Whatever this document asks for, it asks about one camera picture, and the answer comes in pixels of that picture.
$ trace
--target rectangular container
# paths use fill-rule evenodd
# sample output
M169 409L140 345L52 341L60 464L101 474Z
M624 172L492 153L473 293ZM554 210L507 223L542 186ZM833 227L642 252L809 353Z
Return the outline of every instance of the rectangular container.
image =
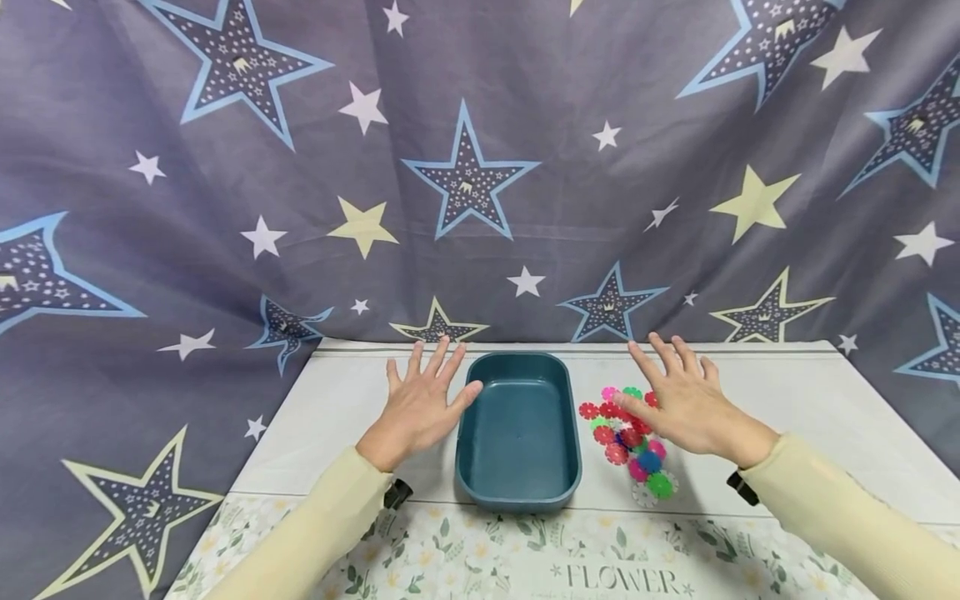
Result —
M566 365L543 352L492 352L470 366L475 380L484 388L460 419L457 483L492 512L559 511L583 471Z

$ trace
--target star-patterned backdrop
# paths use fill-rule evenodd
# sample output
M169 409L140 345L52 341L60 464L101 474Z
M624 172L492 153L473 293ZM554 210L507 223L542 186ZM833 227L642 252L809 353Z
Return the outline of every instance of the star-patterned backdrop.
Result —
M0 598L158 600L323 336L829 340L960 471L953 0L3 0Z

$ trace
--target hand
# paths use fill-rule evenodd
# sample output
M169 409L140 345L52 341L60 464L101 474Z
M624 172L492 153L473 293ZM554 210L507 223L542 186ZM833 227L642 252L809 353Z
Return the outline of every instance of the hand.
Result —
M450 339L443 336L426 369L420 372L423 342L416 342L402 380L396 372L396 361L387 361L387 405L356 446L357 452L381 472L393 472L408 456L445 438L483 389L482 383L473 381L452 404L446 404L450 381L467 353L467 346L460 344L444 364L449 345Z
M649 340L666 374L636 342L630 342L628 348L653 387L660 408L625 394L616 395L614 401L687 452L715 454L740 468L762 462L779 435L727 400L713 361L704 356L698 364L697 355L680 336L672 338L672 347L656 333L651 333Z

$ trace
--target sleeve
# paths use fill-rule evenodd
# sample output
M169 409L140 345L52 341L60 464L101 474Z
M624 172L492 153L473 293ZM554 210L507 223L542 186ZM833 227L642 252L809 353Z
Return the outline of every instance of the sleeve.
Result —
M206 600L301 600L370 529L391 475L353 447Z
M960 550L876 499L791 434L740 472L783 529L829 554L882 600L960 598Z

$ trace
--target star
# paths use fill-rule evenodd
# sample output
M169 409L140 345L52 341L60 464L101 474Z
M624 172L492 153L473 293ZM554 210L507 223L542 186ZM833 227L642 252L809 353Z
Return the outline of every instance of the star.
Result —
M883 144L843 193L898 160L936 187L948 133L960 123L960 55L910 106L866 116L883 129Z
M624 340L633 340L630 313L669 288L627 292L623 289L620 261L617 261L595 294L580 296L557 304L572 308L584 316L571 342L580 342L597 331L607 330Z
M856 346L856 334L854 333L851 336L846 336L840 334L840 344L837 345L838 348L842 349L846 356L850 356L850 353L854 350L859 350Z
M466 338L483 331L489 325L476 323L454 323L446 316L444 308L440 306L435 296L430 302L430 316L427 317L426 325L416 327L413 325L391 323L390 327L399 333L413 338L423 340L424 342L440 342L440 338L447 336L453 342L463 342Z
M360 123L360 131L364 135L367 134L370 123L386 124L387 118L383 116L380 109L376 107L376 104L380 102L380 90L375 89L369 94L364 95L353 82L349 82L349 84L350 95L353 97L353 102L341 108L340 112L348 114L351 117L356 117Z
M132 167L128 167L130 171L136 171L147 180L147 185L154 184L154 178L157 177L167 177L163 171L160 171L159 167L159 156L154 156L152 158L146 158L144 155L140 154L140 151L136 152L136 164Z
M255 442L259 442L260 434L266 430L267 426L263 424L263 415L260 415L256 420L247 419L247 433L243 437L253 438Z
M610 126L610 121L604 121L603 130L593 135L593 137L597 138L597 140L600 141L600 147L597 148L597 152L600 152L607 146L613 146L614 148L616 148L616 135L620 133L620 130L622 129L623 129L622 127L612 128Z
M818 59L814 59L810 64L826 70L824 74L824 86L832 84L838 77L844 73L869 73L870 65L863 58L863 53L868 46L880 35L880 29L871 34L866 34L857 39L851 39L847 33L847 27L841 26L840 33L837 35L837 41L833 44L833 50L830 50Z
M960 384L960 314L932 294L926 295L926 304L937 330L937 347L894 372Z
M786 223L783 222L777 209L774 208L774 203L799 178L800 175L798 174L766 185L748 164L747 171L743 176L743 188L740 195L714 206L710 209L710 212L722 212L736 217L736 229L733 230L731 244L735 244L748 229L757 223L768 228L785 229Z
M34 600L49 598L129 558L144 598L163 574L170 530L219 503L223 497L180 487L184 426L141 477L63 461L113 522Z
M210 344L210 339L213 337L213 329L207 331L204 335L199 338L192 338L188 335L180 335L180 343L173 344L172 346L165 346L163 348L158 348L157 352L166 352L175 350L180 355L180 361L183 362L186 360L186 357L190 355L190 352L194 350L204 350L208 348L216 348Z
M776 14L761 0L730 0L740 29L677 96L683 98L756 76L756 106L766 102L797 56L826 28L847 0L800 0Z
M754 305L710 313L711 316L734 326L733 333L724 341L785 342L786 324L834 300L819 298L803 302L788 302L786 287L789 278L790 268L787 267Z
M514 239L500 206L499 193L540 164L525 160L485 160L464 101L460 103L457 133L448 162L405 159L402 162L442 194L435 240L447 235L470 215L507 239Z
M542 275L530 275L530 272L527 271L526 265L523 266L523 270L520 272L520 275L516 277L507 277L511 283L516 286L516 296L519 298L523 294L533 294L536 297L540 297L540 292L537 290L537 284L546 279L546 276Z
M387 203L378 204L364 211L357 209L353 204L339 196L337 200L340 201L340 208L344 211L347 222L328 233L328 237L352 239L360 248L360 255L363 256L364 260L367 260L373 242L399 244L396 238L380 225L380 219L383 218L383 209L387 207Z
M365 310L370 310L370 308L367 307L367 302L367 300L354 300L350 310L357 311L357 316L359 317Z
M387 14L387 33L397 32L403 37L403 23L410 18L409 14L404 14L396 7L396 0L392 8L383 10Z
M253 231L240 231L240 235L253 242L253 260L263 252L269 252L274 256L280 256L276 249L276 240L286 235L286 231L274 231L267 227L263 220L263 215L256 220L256 229Z
M680 205L677 204L677 200L679 199L680 197L678 196L673 200L672 203L670 203L670 206L668 206L667 208L664 208L663 210L656 210L656 209L651 210L650 212L654 213L654 220L650 223L650 225L647 226L647 229L643 230L643 232L644 233L647 232L650 228L660 228L660 223L663 223L663 217L667 216L668 214L673 212L676 208L680 207Z
M270 348L280 346L280 354L276 356L276 367L283 376L283 369L287 366L287 359L310 340L321 340L320 331L309 324L322 323L333 312L333 307L313 317L301 317L283 308L266 296L260 297L260 319L263 320L263 335L260 339L247 346L246 349Z
M54 246L66 212L0 230L0 335L34 315L146 317L129 304L68 272Z
M895 235L894 239L903 244L903 250L897 254L897 258L917 255L926 262L928 267L933 266L933 259L936 257L938 250L954 244L953 240L937 236L937 229L933 221L930 221L925 228L921 229L920 233Z
M242 102L293 150L277 89L332 63L264 39L252 0L219 0L212 20L165 0L139 2L201 60L182 124Z

